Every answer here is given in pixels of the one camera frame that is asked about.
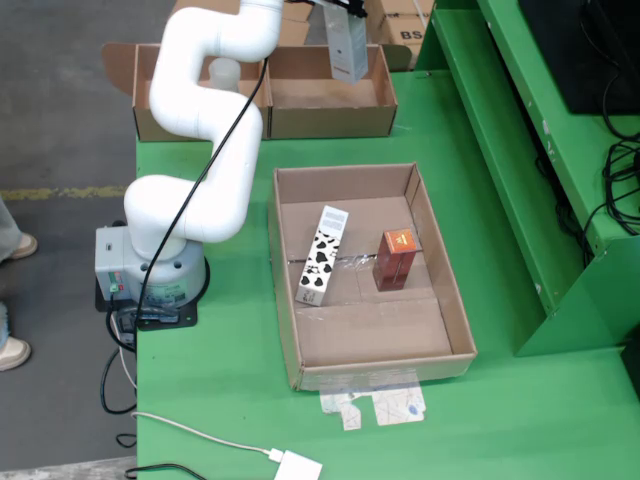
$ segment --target orange box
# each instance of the orange box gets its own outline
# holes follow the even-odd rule
[[[418,246],[408,228],[384,232],[373,267],[373,278],[378,291],[404,288],[416,252]]]

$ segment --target shoe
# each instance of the shoe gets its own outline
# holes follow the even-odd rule
[[[9,337],[4,347],[0,348],[0,372],[19,367],[30,355],[31,346],[27,342]]]
[[[20,245],[9,257],[11,260],[20,260],[21,258],[33,255],[38,250],[38,241],[33,235],[23,233],[20,239]]]

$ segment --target white robotic arm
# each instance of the white robotic arm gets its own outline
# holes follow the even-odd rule
[[[167,131],[211,140],[217,147],[247,99],[198,85],[206,56],[258,62],[276,48],[284,0],[242,0],[238,15],[185,8],[167,23],[151,83],[150,104]],[[208,177],[166,243],[159,260],[173,258],[187,240],[222,242],[242,227],[262,137],[262,117],[251,104]],[[134,250],[151,259],[193,182],[164,175],[136,180],[125,196]]]
[[[207,56],[240,62],[268,57],[278,43],[284,1],[241,0],[238,15],[185,8],[169,19],[149,95],[154,118],[176,135],[212,141],[215,149],[238,123],[170,234],[195,183],[166,175],[142,177],[127,189],[127,226],[97,230],[96,277],[110,303],[144,299],[150,305],[180,307],[191,302],[207,284],[202,244],[222,242],[242,228],[262,116],[245,96],[201,87],[198,79]],[[315,1],[366,15],[363,0]],[[136,322],[141,306],[138,301]]]

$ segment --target green table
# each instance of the green table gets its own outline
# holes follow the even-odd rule
[[[263,143],[244,228],[206,247],[212,279],[198,325],[139,336],[140,411],[307,455],[324,464],[324,479],[637,475],[640,408],[615,349],[514,357],[544,312],[451,74],[394,74],[394,84],[390,138]],[[138,175],[194,178],[209,154],[206,143],[139,143]],[[424,422],[379,427],[365,398],[356,401],[363,428],[344,432],[318,393],[288,386],[266,202],[276,167],[387,162],[420,167],[480,353],[464,377],[423,385]],[[139,465],[167,461],[209,479],[271,479],[277,469],[262,455],[140,419]]]

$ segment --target computer monitor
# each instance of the computer monitor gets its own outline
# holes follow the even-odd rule
[[[640,0],[519,0],[529,29],[573,113],[640,113]],[[590,41],[619,67],[607,62]]]

